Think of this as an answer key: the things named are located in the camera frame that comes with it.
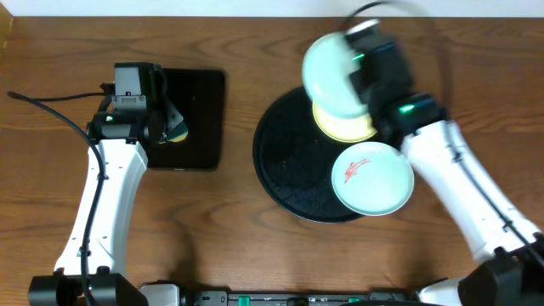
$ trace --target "red fish design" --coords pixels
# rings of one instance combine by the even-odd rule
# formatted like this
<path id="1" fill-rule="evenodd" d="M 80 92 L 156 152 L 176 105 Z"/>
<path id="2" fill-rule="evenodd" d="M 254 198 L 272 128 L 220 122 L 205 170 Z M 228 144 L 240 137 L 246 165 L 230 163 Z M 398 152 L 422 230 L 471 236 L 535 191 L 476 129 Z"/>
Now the red fish design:
<path id="1" fill-rule="evenodd" d="M 348 170 L 346 170 L 346 180 L 343 182 L 344 184 L 347 184 L 349 179 L 357 175 L 357 169 L 359 167 L 363 166 L 366 163 L 371 162 L 368 158 L 363 158 L 359 162 L 352 162 L 349 164 Z"/>

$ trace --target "black round tray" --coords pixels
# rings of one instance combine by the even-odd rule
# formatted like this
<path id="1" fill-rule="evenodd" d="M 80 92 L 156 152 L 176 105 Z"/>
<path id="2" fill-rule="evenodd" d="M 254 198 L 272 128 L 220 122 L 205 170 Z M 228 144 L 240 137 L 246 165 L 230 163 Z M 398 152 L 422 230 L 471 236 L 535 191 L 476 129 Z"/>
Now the black round tray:
<path id="1" fill-rule="evenodd" d="M 303 88 L 276 100 L 253 138 L 253 163 L 270 197 L 290 213 L 322 223 L 363 217 L 345 207 L 331 183 L 332 166 L 352 144 L 327 137 L 317 126 Z"/>

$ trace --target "wooden table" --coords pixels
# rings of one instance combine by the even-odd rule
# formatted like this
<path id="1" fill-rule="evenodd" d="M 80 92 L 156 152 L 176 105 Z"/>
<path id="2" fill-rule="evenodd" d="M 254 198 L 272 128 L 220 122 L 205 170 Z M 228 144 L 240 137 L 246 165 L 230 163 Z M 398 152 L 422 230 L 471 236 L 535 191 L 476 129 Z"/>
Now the wooden table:
<path id="1" fill-rule="evenodd" d="M 475 265 L 460 231 L 421 180 L 395 214 L 335 225 L 292 216 L 259 183 L 255 127 L 277 97 L 301 84 L 304 51 L 335 21 L 16 18 L 0 88 L 85 93 L 111 81 L 122 61 L 227 71 L 219 168 L 148 171 L 139 186 L 127 249 L 136 286 L 174 279 L 191 289 L 346 292 L 469 273 Z M 387 19 L 383 30 L 403 43 L 418 88 L 441 97 L 423 23 Z M 438 27 L 440 53 L 451 57 L 452 116 L 504 192 L 544 226 L 544 20 L 442 19 Z M 98 103 L 54 108 L 83 128 Z M 69 237 L 88 148 L 24 102 L 0 98 L 0 118 L 0 304 L 25 305 L 32 276 L 52 273 Z"/>

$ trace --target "yellow plate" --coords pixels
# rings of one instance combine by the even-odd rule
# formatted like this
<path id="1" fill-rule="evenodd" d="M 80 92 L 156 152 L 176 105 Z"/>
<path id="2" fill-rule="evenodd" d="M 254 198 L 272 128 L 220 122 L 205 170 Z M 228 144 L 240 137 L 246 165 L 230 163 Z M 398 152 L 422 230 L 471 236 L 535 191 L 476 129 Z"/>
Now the yellow plate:
<path id="1" fill-rule="evenodd" d="M 317 126 L 323 133 L 337 141 L 356 143 L 369 139 L 377 132 L 372 127 L 372 120 L 368 114 L 353 119 L 340 119 L 326 113 L 315 102 L 312 108 Z"/>

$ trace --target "white bowl with red fish design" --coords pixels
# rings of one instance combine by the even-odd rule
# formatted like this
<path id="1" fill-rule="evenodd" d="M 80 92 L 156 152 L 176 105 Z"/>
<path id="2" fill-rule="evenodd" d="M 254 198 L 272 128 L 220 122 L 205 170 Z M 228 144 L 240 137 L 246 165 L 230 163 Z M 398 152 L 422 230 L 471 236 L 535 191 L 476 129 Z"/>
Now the white bowl with red fish design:
<path id="1" fill-rule="evenodd" d="M 349 209 L 382 216 L 401 208 L 414 190 L 414 172 L 388 144 L 362 142 L 347 148 L 332 167 L 332 188 Z"/>

